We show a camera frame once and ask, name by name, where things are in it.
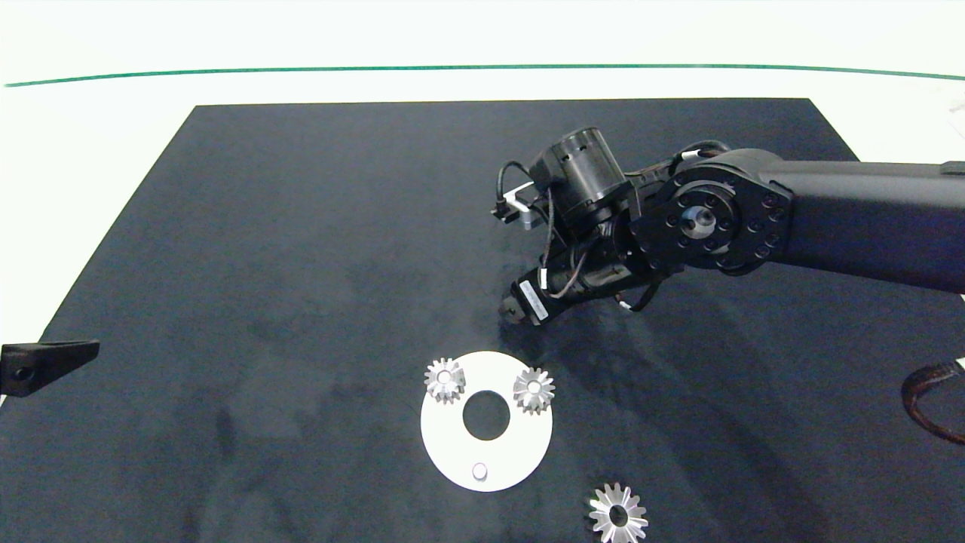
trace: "green line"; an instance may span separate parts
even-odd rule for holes
[[[72,83],[93,81],[95,79],[120,79],[122,77],[152,77],[155,75],[196,75],[202,73],[264,73],[283,71],[452,71],[452,70],[587,70],[587,69],[641,69],[641,68],[711,68],[725,70],[796,70],[796,71],[836,71],[843,73],[866,73],[871,75],[897,75],[899,77],[924,77],[927,79],[950,79],[965,81],[965,75],[946,73],[924,73],[920,71],[866,70],[862,68],[835,68],[824,66],[787,66],[774,64],[482,64],[452,66],[319,66],[291,68],[219,68],[211,70],[170,70],[170,71],[131,71],[128,73],[105,73],[103,75],[81,75],[39,81],[5,83],[4,87],[29,87],[51,83]]]

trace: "metal gear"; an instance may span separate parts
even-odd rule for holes
[[[619,483],[614,483],[614,487],[609,484],[603,485],[603,490],[596,489],[597,500],[590,500],[590,518],[596,521],[593,531],[602,532],[600,541],[602,543],[637,543],[638,538],[647,537],[644,528],[649,526],[647,519],[643,517],[647,509],[638,505],[639,496],[630,494],[630,487],[620,489]],[[617,524],[610,516],[611,510],[617,509],[618,516],[626,517],[622,524]]]
[[[512,399],[516,400],[516,405],[523,408],[523,412],[538,414],[549,407],[550,401],[556,389],[553,378],[549,377],[549,372],[542,371],[542,368],[533,369],[531,367],[516,377],[516,382],[512,385]]]
[[[455,403],[466,389],[466,378],[459,363],[452,358],[439,358],[426,366],[426,391],[437,402]]]

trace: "white background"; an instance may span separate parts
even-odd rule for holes
[[[956,2],[2,2],[0,82],[231,68],[725,63],[965,75]],[[36,341],[196,104],[801,97],[861,160],[965,159],[965,82],[762,70],[192,74],[0,89],[0,342]],[[529,147],[532,142],[521,142]]]

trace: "white disc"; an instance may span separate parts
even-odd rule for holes
[[[553,411],[524,413],[512,399],[512,385],[526,364],[509,355],[478,351],[455,360],[466,380],[455,403],[436,401],[426,393],[422,434],[428,457],[453,483],[479,492],[504,490],[522,481],[539,466],[553,434]],[[466,401],[489,390],[506,400],[510,424],[494,440],[480,440],[462,421]]]

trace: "metal bracket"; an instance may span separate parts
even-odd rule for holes
[[[100,342],[18,343],[0,348],[0,394],[24,397],[97,357]]]

